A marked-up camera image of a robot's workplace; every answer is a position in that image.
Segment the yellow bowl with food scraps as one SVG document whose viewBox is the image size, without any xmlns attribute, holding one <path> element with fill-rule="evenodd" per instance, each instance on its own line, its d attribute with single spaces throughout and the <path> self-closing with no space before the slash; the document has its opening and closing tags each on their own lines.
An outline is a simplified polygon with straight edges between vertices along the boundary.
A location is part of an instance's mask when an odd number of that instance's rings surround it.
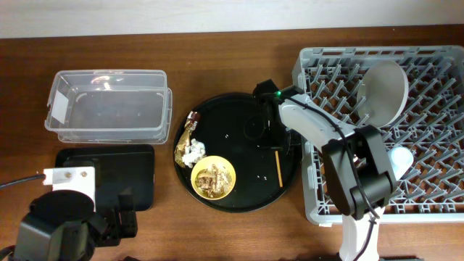
<svg viewBox="0 0 464 261">
<path fill-rule="evenodd" d="M 225 158 L 208 156 L 195 164 L 191 171 L 193 190 L 203 199 L 227 197 L 236 184 L 236 171 Z"/>
</svg>

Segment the white tissue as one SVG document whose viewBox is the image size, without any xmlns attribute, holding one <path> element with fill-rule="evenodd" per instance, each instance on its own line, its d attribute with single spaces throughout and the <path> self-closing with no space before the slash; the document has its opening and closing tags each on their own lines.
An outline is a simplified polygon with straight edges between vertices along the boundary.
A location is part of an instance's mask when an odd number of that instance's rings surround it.
<svg viewBox="0 0 464 261">
<path fill-rule="evenodd" d="M 192 168 L 204 157 L 206 157 L 205 145 L 193 138 L 190 145 L 186 147 L 185 154 L 182 156 L 182 162 L 185 166 Z"/>
</svg>

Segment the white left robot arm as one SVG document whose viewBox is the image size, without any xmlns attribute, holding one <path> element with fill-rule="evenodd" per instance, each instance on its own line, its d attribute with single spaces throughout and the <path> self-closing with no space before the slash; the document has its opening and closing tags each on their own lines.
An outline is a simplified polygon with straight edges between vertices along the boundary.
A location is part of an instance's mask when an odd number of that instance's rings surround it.
<svg viewBox="0 0 464 261">
<path fill-rule="evenodd" d="M 97 247 L 115 247 L 138 232 L 132 193 L 117 200 L 114 208 L 98 210 L 79 191 L 51 191 L 34 199 L 16 244 L 3 248 L 1 259 L 90 260 Z"/>
</svg>

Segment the grey round plate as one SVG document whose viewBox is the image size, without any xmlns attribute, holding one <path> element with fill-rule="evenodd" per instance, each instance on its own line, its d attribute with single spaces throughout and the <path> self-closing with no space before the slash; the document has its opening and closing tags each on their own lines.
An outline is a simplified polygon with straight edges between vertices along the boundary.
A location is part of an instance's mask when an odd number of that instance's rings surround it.
<svg viewBox="0 0 464 261">
<path fill-rule="evenodd" d="M 405 108 L 409 82 L 406 72 L 393 61 L 371 66 L 357 90 L 357 101 L 363 103 L 355 110 L 360 118 L 368 116 L 366 125 L 380 128 L 393 123 Z"/>
</svg>

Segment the wooden chopstick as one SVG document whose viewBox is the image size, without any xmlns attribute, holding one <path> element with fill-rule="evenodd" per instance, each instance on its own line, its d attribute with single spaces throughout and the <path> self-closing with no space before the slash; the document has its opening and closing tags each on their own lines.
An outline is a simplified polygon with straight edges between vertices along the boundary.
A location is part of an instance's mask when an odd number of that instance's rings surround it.
<svg viewBox="0 0 464 261">
<path fill-rule="evenodd" d="M 275 163 L 276 163 L 276 170 L 278 174 L 278 184 L 280 188 L 283 188 L 283 179 L 282 179 L 282 172 L 281 172 L 281 163 L 278 151 L 275 152 Z"/>
</svg>

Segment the gold brown snack wrapper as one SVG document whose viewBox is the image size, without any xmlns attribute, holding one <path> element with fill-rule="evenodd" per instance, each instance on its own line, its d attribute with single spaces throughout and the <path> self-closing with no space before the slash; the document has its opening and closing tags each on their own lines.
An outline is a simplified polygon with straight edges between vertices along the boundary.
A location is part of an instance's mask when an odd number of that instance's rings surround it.
<svg viewBox="0 0 464 261">
<path fill-rule="evenodd" d="M 186 164 L 183 162 L 182 157 L 186 154 L 186 150 L 190 147 L 191 142 L 191 134 L 195 131 L 196 125 L 199 122 L 200 114 L 195 111 L 190 111 L 186 122 L 183 127 L 183 132 L 181 137 L 178 140 L 177 145 L 175 146 L 174 150 L 174 160 L 175 162 L 185 168 Z"/>
</svg>

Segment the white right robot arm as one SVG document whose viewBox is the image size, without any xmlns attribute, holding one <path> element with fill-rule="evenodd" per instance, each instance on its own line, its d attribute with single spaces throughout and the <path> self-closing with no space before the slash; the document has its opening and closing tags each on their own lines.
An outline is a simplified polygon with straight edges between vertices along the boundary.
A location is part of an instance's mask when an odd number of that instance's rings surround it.
<svg viewBox="0 0 464 261">
<path fill-rule="evenodd" d="M 342 216 L 339 260 L 379 260 L 381 218 L 399 179 L 411 166 L 408 149 L 387 149 L 373 125 L 356 127 L 336 119 L 296 86 L 279 89 L 272 80 L 252 93 L 262 130 L 252 134 L 259 146 L 291 146 L 300 135 L 322 154 L 328 192 Z"/>
</svg>

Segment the light blue plastic cup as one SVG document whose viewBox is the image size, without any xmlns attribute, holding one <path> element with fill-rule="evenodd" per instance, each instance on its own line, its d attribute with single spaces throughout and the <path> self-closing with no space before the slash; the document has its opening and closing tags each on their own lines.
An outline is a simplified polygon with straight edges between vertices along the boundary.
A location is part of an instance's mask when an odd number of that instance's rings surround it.
<svg viewBox="0 0 464 261">
<path fill-rule="evenodd" d="M 413 164 L 412 152 L 403 146 L 396 146 L 390 149 L 388 152 L 389 161 L 394 173 L 394 177 L 397 181 L 408 171 Z"/>
</svg>

